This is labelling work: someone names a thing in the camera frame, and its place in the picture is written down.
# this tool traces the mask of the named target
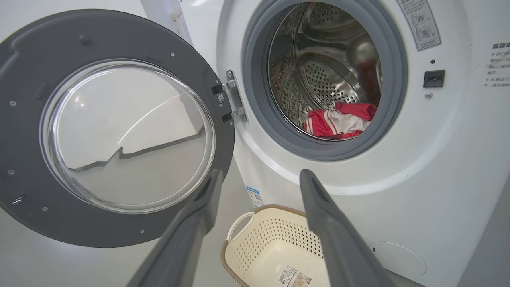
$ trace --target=circular panel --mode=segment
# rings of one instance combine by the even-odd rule
[[[41,121],[43,151],[75,195],[118,212],[173,205],[202,181],[214,129],[175,76],[126,60],[100,62],[56,90]]]
[[[370,246],[381,265],[405,277],[418,277],[427,271],[423,260],[413,251],[392,242],[378,241]]]

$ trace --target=metal hinge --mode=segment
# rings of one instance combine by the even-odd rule
[[[230,101],[232,112],[222,116],[221,118],[223,119],[224,123],[229,122],[237,117],[240,118],[243,122],[247,122],[248,118],[244,112],[243,103],[241,102],[239,91],[237,90],[237,81],[234,75],[234,70],[227,70],[226,78],[226,83],[217,85],[212,89],[215,96],[226,94],[228,100]]]

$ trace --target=white plastic basket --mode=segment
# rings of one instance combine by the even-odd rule
[[[237,225],[250,221],[233,236]],[[232,224],[221,248],[221,264],[243,287],[327,287],[319,237],[308,230],[304,212],[266,205]]]

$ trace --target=sticker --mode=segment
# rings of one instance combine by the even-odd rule
[[[413,32],[418,51],[441,44],[438,27],[427,0],[397,0]]]
[[[307,274],[287,265],[278,277],[278,282],[288,287],[307,287],[312,279]]]
[[[246,186],[246,190],[248,191],[248,195],[250,195],[251,203],[253,204],[253,207],[259,208],[264,205],[262,203],[262,198],[260,197],[260,193],[258,190],[253,189],[249,186]]]
[[[510,88],[510,39],[487,47],[484,88]]]
[[[218,101],[220,102],[220,104],[225,101],[225,96],[223,95],[223,93],[218,95]]]

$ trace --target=open door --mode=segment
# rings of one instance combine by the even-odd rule
[[[74,10],[19,29],[0,43],[0,205],[69,244],[160,237],[213,170],[227,174],[234,126],[218,86],[145,18]]]

